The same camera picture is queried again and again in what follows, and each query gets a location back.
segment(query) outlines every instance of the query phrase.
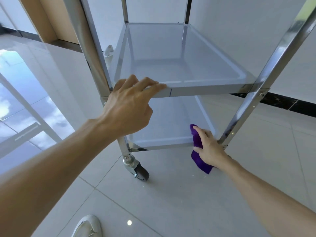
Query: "cleaning cloth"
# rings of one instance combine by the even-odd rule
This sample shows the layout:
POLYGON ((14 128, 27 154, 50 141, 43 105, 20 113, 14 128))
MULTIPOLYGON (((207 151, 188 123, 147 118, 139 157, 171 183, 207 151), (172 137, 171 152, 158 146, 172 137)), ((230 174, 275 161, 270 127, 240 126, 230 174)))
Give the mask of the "cleaning cloth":
MULTIPOLYGON (((195 147, 200 147, 203 149, 203 145, 202 145, 202 141, 201 141, 201 138, 198 134, 198 132, 193 129, 194 126, 197 126, 197 125, 194 125, 194 124, 191 124, 190 125, 190 129, 191 129, 191 134, 193 135, 193 145, 195 147)), ((195 152, 195 151, 192 151, 192 154, 191 154, 191 157, 192 159, 194 160, 194 162, 196 163, 196 165, 201 169, 203 170, 205 173, 209 174, 213 168, 213 166, 211 165, 208 165, 207 163, 205 163, 200 155, 195 152)))

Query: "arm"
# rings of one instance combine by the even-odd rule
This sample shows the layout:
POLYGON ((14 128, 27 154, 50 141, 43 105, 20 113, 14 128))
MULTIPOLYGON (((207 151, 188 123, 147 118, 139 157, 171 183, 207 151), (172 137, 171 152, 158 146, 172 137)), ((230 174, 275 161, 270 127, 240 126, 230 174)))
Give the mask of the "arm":
POLYGON ((118 137, 148 125, 152 115, 148 102, 165 87, 149 78, 138 82, 134 75, 120 80, 100 117, 88 120, 62 142, 1 175, 1 235, 31 236, 97 154, 118 137))
POLYGON ((271 236, 315 236, 316 214, 282 191, 245 170, 217 144, 210 131, 195 127, 203 149, 194 147, 201 159, 224 171, 271 236))

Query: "rolling cart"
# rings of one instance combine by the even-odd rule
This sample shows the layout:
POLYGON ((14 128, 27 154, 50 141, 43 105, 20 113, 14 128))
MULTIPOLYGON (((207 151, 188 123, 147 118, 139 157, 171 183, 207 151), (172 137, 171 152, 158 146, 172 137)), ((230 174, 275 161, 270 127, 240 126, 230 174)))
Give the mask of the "rolling cart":
POLYGON ((187 0, 184 23, 174 24, 130 23, 122 0, 124 25, 108 70, 88 1, 64 3, 103 105, 115 83, 130 74, 168 86, 149 103, 149 125, 118 139, 126 169, 142 181, 149 174, 132 152, 190 146, 191 123, 211 129, 225 149, 316 24, 316 0, 306 0, 256 78, 189 24, 192 0, 187 0), (199 96, 224 93, 247 96, 224 133, 218 133, 199 96))

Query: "person's left hand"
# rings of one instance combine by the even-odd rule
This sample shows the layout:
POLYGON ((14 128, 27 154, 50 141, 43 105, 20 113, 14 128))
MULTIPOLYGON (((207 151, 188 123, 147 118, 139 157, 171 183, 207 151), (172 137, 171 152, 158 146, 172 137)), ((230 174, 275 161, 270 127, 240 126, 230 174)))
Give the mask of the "person's left hand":
POLYGON ((119 80, 105 104, 103 113, 97 118, 107 126, 116 138, 135 133, 146 127, 153 110, 149 100, 166 88, 148 77, 138 81, 135 75, 119 80))

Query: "black rubber wheel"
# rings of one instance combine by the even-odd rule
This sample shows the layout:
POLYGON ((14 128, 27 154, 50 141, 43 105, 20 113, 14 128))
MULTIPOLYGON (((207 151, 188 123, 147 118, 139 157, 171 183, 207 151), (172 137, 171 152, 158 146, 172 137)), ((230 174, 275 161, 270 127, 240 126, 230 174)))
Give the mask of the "black rubber wheel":
POLYGON ((140 179, 144 182, 146 182, 149 179, 148 171, 144 167, 142 167, 140 163, 136 166, 134 170, 137 173, 137 179, 140 179))

